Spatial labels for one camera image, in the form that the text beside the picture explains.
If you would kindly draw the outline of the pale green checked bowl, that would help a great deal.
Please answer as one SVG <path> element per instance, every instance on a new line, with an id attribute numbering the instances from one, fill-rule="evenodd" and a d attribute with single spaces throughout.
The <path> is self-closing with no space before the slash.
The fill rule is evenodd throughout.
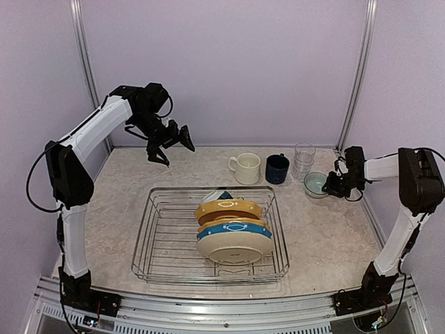
<path id="1" fill-rule="evenodd" d="M 315 199 L 324 198 L 328 195 L 323 187 L 327 181 L 327 175 L 320 172 L 310 172 L 308 173 L 304 180 L 305 193 Z"/>

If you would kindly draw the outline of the tall clear glass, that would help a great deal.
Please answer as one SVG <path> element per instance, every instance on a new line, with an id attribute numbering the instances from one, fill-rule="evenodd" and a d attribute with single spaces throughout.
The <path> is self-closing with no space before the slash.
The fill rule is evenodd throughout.
<path id="1" fill-rule="evenodd" d="M 297 143 L 293 157 L 293 176 L 302 182 L 314 164 L 316 148 L 308 143 Z"/>

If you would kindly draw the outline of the dark blue mug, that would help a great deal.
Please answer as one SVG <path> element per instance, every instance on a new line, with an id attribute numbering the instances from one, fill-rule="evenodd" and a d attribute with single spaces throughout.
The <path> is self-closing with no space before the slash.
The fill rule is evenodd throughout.
<path id="1" fill-rule="evenodd" d="M 284 153 L 272 154 L 266 159 L 266 181 L 270 184 L 284 183 L 290 161 L 285 157 Z"/>

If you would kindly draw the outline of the white blue-rimmed bowl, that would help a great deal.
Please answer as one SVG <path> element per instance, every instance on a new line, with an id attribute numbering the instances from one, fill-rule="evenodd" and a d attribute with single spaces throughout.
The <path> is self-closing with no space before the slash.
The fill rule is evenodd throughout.
<path id="1" fill-rule="evenodd" d="M 201 203 L 208 203 L 208 202 L 213 202 L 215 200 L 231 200 L 233 197 L 232 195 L 227 192 L 226 190 L 215 190 L 212 191 L 211 193 L 206 194 Z"/>

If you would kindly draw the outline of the white ribbed mug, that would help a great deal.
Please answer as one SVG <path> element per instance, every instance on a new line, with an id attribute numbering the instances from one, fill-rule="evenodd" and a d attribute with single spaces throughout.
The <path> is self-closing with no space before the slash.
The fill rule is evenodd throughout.
<path id="1" fill-rule="evenodd" d="M 260 165 L 261 159 L 249 152 L 228 160 L 228 168 L 234 173 L 235 180 L 243 185 L 253 185 L 259 181 Z"/>

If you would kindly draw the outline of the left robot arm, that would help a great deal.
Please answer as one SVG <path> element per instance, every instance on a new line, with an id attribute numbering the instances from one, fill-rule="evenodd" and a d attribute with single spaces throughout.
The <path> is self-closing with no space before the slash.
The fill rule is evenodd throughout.
<path id="1" fill-rule="evenodd" d="M 91 309 L 100 293 L 91 287 L 86 259 L 86 210 L 95 190 L 95 182 L 85 167 L 89 156 L 119 125 L 125 132 L 146 142 L 147 159 L 169 166 L 164 151 L 181 144 L 195 147 L 188 127 L 180 127 L 169 114 L 160 115 L 170 93 L 160 83 L 145 87 L 119 86 L 77 127 L 57 141 L 48 141 L 39 159 L 46 162 L 56 208 L 48 209 L 29 202 L 38 210 L 57 214 L 56 238 L 60 248 L 58 269 L 60 299 L 63 304 L 77 303 Z"/>

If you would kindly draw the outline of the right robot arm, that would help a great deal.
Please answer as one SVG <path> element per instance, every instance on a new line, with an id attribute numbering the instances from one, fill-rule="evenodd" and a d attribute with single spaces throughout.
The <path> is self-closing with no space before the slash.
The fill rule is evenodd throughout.
<path id="1" fill-rule="evenodd" d="M 435 160 L 439 156 L 431 148 L 399 148 L 395 153 L 366 159 L 362 147 L 351 146 L 328 174 L 323 192 L 346 200 L 352 190 L 363 193 L 367 184 L 398 179 L 398 216 L 384 248 L 364 274 L 355 295 L 359 307 L 372 308 L 389 293 L 423 225 L 444 200 L 444 181 Z"/>

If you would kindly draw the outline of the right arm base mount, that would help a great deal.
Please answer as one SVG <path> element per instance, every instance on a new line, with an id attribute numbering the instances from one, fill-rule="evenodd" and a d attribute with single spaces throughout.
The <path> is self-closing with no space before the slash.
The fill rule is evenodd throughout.
<path id="1" fill-rule="evenodd" d="M 332 295 L 336 316 L 370 310 L 392 302 L 391 288 L 399 274 L 379 275 L 371 262 L 362 278 L 361 287 L 353 290 L 339 290 Z"/>

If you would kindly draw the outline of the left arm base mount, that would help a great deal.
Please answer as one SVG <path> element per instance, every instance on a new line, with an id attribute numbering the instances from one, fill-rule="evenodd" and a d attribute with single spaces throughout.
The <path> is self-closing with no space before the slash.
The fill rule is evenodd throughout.
<path id="1" fill-rule="evenodd" d="M 58 268 L 61 283 L 61 298 L 63 305 L 95 313 L 117 317 L 122 297 L 119 294 L 95 290 L 91 287 L 91 272 L 75 278 Z"/>

